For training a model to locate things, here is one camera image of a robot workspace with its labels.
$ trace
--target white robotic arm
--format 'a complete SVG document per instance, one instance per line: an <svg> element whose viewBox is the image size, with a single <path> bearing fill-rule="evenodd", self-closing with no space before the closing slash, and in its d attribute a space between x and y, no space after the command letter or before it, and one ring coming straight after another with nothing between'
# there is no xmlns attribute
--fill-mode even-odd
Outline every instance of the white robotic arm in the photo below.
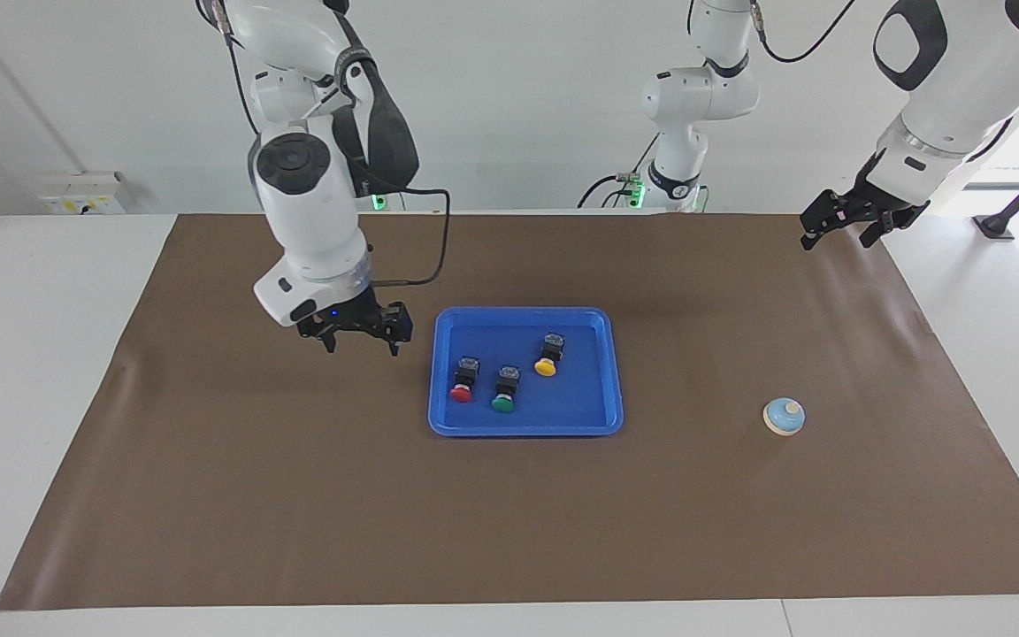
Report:
<svg viewBox="0 0 1019 637"><path fill-rule="evenodd" d="M866 247L908 228L931 195L1019 110L1019 0L901 0L875 37L878 68L910 100L852 191L824 191L801 214L805 250L870 222Z"/></svg>
<svg viewBox="0 0 1019 637"><path fill-rule="evenodd" d="M224 37L270 71L252 87L258 140L251 177L285 255L254 287L283 326L332 352L338 331L412 339L401 303L380 307L356 198L406 189L412 134L337 0L204 0Z"/></svg>
<svg viewBox="0 0 1019 637"><path fill-rule="evenodd" d="M756 108L760 90L749 68L749 0L696 0L690 33L707 61L651 77L643 110L659 126L659 149L643 170L644 205L687 210L693 206L707 137L700 122L735 119Z"/></svg>

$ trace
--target white wall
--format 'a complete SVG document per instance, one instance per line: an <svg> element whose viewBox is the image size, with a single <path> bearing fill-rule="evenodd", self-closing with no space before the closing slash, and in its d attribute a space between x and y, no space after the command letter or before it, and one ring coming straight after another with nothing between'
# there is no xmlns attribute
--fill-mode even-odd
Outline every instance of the white wall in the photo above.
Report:
<svg viewBox="0 0 1019 637"><path fill-rule="evenodd" d="M707 127L711 210L790 212L849 187L906 101L870 53L893 2L858 3L801 64L754 51L759 109ZM771 1L769 42L800 52L841 5ZM630 169L654 132L644 81L701 61L685 16L687 0L353 0L351 12L416 132L417 184L448 187L461 209L569 207ZM0 59L90 170L128 178L133 211L258 209L229 61L192 1L0 1ZM0 213L39 211L37 174L65 165L0 92Z"/></svg>

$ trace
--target blue plastic tray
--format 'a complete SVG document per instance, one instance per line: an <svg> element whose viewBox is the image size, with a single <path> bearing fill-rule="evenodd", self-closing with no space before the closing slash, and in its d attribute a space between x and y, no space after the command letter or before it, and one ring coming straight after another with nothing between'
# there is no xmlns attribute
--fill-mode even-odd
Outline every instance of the blue plastic tray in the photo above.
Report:
<svg viewBox="0 0 1019 637"><path fill-rule="evenodd" d="M566 337L557 375L533 370L548 332ZM448 395L463 358L482 362L473 402ZM521 368L513 414L490 407L501 366ZM435 324L427 419L450 438L605 436L624 424L620 373L607 315L589 307L453 307Z"/></svg>

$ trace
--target brown mat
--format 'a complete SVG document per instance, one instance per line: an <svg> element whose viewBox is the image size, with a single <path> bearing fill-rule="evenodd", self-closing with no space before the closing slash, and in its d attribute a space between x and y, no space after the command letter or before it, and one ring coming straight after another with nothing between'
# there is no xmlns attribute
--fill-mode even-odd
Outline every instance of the brown mat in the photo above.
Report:
<svg viewBox="0 0 1019 637"><path fill-rule="evenodd" d="M366 218L381 277L439 218ZM1019 593L1019 480L881 247L796 217L459 218L417 342L335 358L251 284L261 217L182 217L0 608ZM381 295L391 301L392 296ZM435 316L593 305L610 439L442 439ZM781 439L761 407L793 395Z"/></svg>

